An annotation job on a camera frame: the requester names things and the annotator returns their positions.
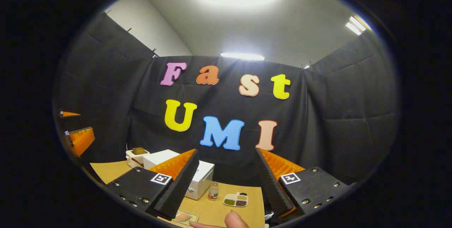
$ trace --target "white wall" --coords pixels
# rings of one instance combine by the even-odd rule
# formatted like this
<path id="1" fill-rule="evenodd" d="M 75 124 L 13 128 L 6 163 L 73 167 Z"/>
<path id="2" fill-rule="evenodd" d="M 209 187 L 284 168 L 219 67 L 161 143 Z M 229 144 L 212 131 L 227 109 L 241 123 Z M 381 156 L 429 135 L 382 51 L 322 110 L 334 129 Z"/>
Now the white wall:
<path id="1" fill-rule="evenodd" d="M 149 0 L 118 0 L 108 16 L 159 56 L 192 55 L 181 38 Z"/>

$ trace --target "black fabric backdrop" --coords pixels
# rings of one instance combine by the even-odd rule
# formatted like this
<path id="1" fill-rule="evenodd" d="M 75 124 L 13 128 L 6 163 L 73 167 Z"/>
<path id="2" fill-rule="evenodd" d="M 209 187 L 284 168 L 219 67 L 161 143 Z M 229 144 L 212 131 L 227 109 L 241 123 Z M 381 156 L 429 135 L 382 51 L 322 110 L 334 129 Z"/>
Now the black fabric backdrop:
<path id="1" fill-rule="evenodd" d="M 125 160 L 126 146 L 154 152 L 197 148 L 201 159 L 215 163 L 214 178 L 224 183 L 259 186 L 252 163 L 260 138 L 260 120 L 274 120 L 273 153 L 304 167 L 320 166 L 339 180 L 365 178 L 386 156 L 397 131 L 397 88 L 391 56 L 372 34 L 318 61 L 310 69 L 265 61 L 222 57 L 173 56 L 150 59 L 151 51 L 105 13 L 75 41 L 60 80 L 59 106 L 82 114 L 95 141 L 82 155 L 87 162 Z M 173 86 L 160 85 L 168 62 L 186 62 Z M 199 69 L 219 68 L 216 85 L 198 85 Z M 257 75 L 260 92 L 239 94 L 240 78 Z M 271 77 L 291 80 L 286 100 L 273 95 Z M 165 125 L 165 101 L 197 105 L 184 132 Z M 242 120 L 239 151 L 202 146 L 205 116 L 224 129 Z"/>

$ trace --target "blue letter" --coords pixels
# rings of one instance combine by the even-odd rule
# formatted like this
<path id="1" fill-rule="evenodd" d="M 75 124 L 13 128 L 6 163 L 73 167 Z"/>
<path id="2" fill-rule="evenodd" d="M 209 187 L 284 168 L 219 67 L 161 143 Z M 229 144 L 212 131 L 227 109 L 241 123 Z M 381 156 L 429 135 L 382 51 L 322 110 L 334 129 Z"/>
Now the blue letter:
<path id="1" fill-rule="evenodd" d="M 215 145 L 219 147 L 221 143 L 226 139 L 226 143 L 223 148 L 230 150 L 239 150 L 239 136 L 240 130 L 245 125 L 241 120 L 231 120 L 224 130 L 221 129 L 220 122 L 216 117 L 206 116 L 203 118 L 206 122 L 206 130 L 204 132 L 204 139 L 199 143 L 204 146 L 212 146 L 213 142 L 210 138 L 213 137 Z"/>

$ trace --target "foam letter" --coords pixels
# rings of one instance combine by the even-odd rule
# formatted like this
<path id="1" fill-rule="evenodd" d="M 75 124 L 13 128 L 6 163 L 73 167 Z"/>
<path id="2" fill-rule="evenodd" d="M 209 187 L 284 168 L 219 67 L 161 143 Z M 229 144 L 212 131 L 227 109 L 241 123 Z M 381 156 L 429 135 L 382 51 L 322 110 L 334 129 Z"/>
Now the foam letter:
<path id="1" fill-rule="evenodd" d="M 278 123 L 273 120 L 261 120 L 258 122 L 260 125 L 260 139 L 256 148 L 264 150 L 273 150 L 275 147 L 272 145 L 273 128 L 275 128 Z"/>
<path id="2" fill-rule="evenodd" d="M 166 112 L 165 112 L 165 124 L 175 131 L 186 131 L 191 123 L 193 117 L 193 111 L 197 108 L 196 104 L 185 103 L 185 116 L 182 123 L 177 123 L 174 119 L 176 117 L 177 107 L 180 106 L 180 102 L 172 99 L 166 101 Z"/>
<path id="3" fill-rule="evenodd" d="M 290 85 L 290 80 L 287 80 L 284 74 L 273 76 L 270 80 L 272 82 L 275 82 L 273 85 L 273 95 L 276 98 L 279 99 L 289 98 L 289 93 L 284 92 L 284 87 L 286 85 Z"/>
<path id="4" fill-rule="evenodd" d="M 177 80 L 179 78 L 181 69 L 185 70 L 187 68 L 187 64 L 185 62 L 181 63 L 168 63 L 166 64 L 166 72 L 165 76 L 163 77 L 163 80 L 160 82 L 160 85 L 165 86 L 172 86 L 174 84 L 174 80 Z"/>
<path id="5" fill-rule="evenodd" d="M 239 150 L 239 136 L 240 130 L 245 125 L 241 120 L 231 120 L 224 130 L 221 129 L 220 122 L 216 117 L 206 116 L 203 118 L 206 123 L 206 130 L 204 132 L 204 139 L 199 143 L 204 146 L 212 146 L 213 142 L 210 140 L 213 137 L 215 146 L 219 147 L 226 139 L 223 148 L 230 150 Z"/>
<path id="6" fill-rule="evenodd" d="M 219 69 L 216 66 L 205 66 L 199 70 L 201 74 L 196 77 L 196 82 L 201 85 L 215 85 L 219 81 L 218 71 Z"/>
<path id="7" fill-rule="evenodd" d="M 239 86 L 240 94 L 244 96 L 255 96 L 259 94 L 259 77 L 256 75 L 245 74 L 240 78 L 240 83 L 242 85 Z"/>

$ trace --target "orange letter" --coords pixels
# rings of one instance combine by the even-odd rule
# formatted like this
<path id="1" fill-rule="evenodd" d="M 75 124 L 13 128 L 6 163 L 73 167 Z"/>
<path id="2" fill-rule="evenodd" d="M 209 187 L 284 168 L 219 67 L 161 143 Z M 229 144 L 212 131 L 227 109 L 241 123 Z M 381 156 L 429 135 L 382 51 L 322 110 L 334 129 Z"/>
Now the orange letter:
<path id="1" fill-rule="evenodd" d="M 275 128 L 278 123 L 273 120 L 261 120 L 258 122 L 260 125 L 260 139 L 256 148 L 264 150 L 273 150 L 275 147 L 272 145 L 273 128 Z"/>
<path id="2" fill-rule="evenodd" d="M 214 85 L 219 81 L 218 71 L 218 67 L 216 66 L 205 66 L 199 70 L 201 74 L 196 77 L 196 82 L 201 85 Z"/>
<path id="3" fill-rule="evenodd" d="M 239 86 L 240 94 L 244 96 L 255 96 L 259 94 L 259 77 L 256 75 L 245 74 L 240 78 L 240 83 L 242 85 Z"/>

